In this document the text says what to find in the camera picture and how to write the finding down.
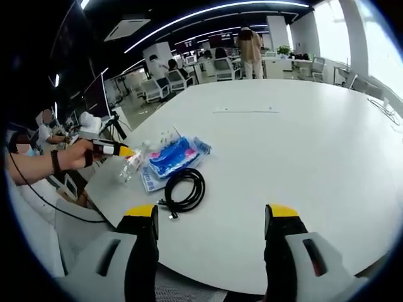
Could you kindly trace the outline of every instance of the coiled cable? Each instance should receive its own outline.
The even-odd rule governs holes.
[[[193,189],[191,190],[190,194],[182,201],[174,201],[172,199],[173,189],[179,182],[186,181],[188,179],[193,181]],[[202,201],[205,191],[206,184],[200,172],[196,169],[185,168],[177,171],[171,176],[165,186],[165,200],[159,200],[158,204],[164,205],[170,210],[170,219],[176,219],[178,217],[178,213],[188,212],[196,208]]]

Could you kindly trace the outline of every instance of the standing person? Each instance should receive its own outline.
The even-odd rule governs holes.
[[[262,40],[260,36],[249,27],[243,26],[238,35],[237,46],[241,51],[241,60],[245,65],[247,79],[252,79],[254,71],[257,79],[263,78],[262,57],[260,48]]]
[[[150,56],[149,72],[158,82],[159,87],[168,85],[168,79],[165,77],[165,72],[167,71],[167,65],[158,60],[157,55]]]

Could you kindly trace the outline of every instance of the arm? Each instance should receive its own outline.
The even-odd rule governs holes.
[[[84,153],[92,150],[93,144],[87,140],[80,140],[66,150],[59,151],[57,158],[61,170],[80,169],[86,166]],[[26,156],[21,154],[7,154],[6,168],[13,181],[17,185],[26,184],[20,172],[28,184],[33,184],[54,173],[50,154],[41,156]]]

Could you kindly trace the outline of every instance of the white wall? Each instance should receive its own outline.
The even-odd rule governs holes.
[[[295,53],[320,56],[319,37],[313,12],[306,14],[290,25]]]
[[[282,45],[290,46],[287,36],[287,28],[283,16],[267,16],[273,50],[277,50]]]
[[[269,48],[271,51],[273,51],[273,42],[271,41],[271,36],[269,33],[264,33],[262,35],[263,38],[263,46]]]

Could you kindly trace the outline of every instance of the table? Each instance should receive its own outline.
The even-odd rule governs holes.
[[[278,113],[222,110],[268,107]],[[138,146],[174,126],[213,148],[198,168],[207,187],[200,205],[174,221],[160,208],[160,262],[211,286],[263,294],[264,206],[279,203],[335,246],[350,273],[362,271],[391,249],[403,218],[403,143],[391,124],[366,95],[328,84],[263,79],[187,88],[127,138]],[[139,176],[120,184],[121,164],[108,159],[86,187],[115,226],[129,208],[163,197],[147,194]]]
[[[264,56],[262,56],[262,61],[267,61],[267,60],[273,60],[273,61],[281,60],[281,61],[284,61],[284,62],[296,62],[296,63],[312,63],[311,60],[282,59],[282,58],[279,58],[279,57],[264,57]],[[233,63],[240,63],[240,62],[242,62],[241,58],[233,60]]]

